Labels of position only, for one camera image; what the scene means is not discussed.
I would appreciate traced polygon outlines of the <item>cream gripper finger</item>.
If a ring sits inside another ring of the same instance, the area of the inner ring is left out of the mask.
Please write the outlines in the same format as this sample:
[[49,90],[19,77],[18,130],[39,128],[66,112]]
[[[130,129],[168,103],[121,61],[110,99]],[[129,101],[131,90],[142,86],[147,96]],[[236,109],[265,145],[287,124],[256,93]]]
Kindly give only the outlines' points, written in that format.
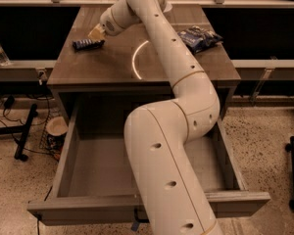
[[105,39],[105,29],[98,23],[88,34],[92,41],[102,41]]

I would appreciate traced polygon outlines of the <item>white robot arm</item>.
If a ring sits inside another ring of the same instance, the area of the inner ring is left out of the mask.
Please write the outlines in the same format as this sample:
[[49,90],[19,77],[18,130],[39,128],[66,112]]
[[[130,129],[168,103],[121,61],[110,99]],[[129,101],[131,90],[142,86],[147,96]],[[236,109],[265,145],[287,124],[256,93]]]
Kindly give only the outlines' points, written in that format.
[[119,0],[90,31],[93,40],[143,23],[174,97],[133,110],[124,125],[128,159],[154,235],[223,235],[185,153],[218,121],[220,100],[163,14],[167,0]]

